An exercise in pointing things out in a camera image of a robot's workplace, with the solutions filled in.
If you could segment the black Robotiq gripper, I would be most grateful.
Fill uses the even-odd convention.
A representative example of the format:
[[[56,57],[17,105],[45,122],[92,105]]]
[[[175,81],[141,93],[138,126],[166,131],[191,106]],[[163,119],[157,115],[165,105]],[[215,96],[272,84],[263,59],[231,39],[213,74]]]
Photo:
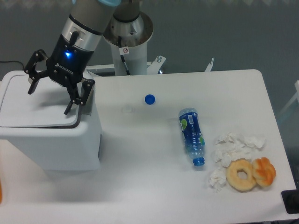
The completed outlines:
[[[63,35],[60,35],[51,57],[48,58],[42,49],[34,51],[24,68],[30,83],[29,95],[35,92],[40,79],[48,76],[66,87],[71,100],[64,111],[65,115],[70,112],[73,104],[86,105],[95,85],[93,79],[82,79],[93,52],[77,47],[75,43],[78,38],[78,34],[72,34],[70,40],[66,40]],[[43,61],[46,61],[47,70],[38,72],[36,65]],[[77,87],[79,82],[81,82],[81,95],[79,95]]]

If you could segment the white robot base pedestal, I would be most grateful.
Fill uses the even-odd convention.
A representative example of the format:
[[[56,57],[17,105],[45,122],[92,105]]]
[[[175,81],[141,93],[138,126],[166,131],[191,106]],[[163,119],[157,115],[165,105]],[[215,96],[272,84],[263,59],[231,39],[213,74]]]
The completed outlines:
[[[143,12],[130,22],[111,19],[103,37],[110,45],[116,76],[147,74],[147,44],[152,35],[152,20]]]

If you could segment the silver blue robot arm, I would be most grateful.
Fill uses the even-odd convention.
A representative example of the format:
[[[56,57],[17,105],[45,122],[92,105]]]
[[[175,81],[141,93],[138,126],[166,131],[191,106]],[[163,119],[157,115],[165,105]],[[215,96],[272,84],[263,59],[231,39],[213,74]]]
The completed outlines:
[[[86,105],[92,94],[95,82],[83,73],[101,39],[111,47],[116,75],[146,75],[152,34],[152,20],[140,10],[138,0],[75,0],[52,54],[39,49],[25,66],[28,93],[49,77],[67,89],[68,114],[74,105]]]

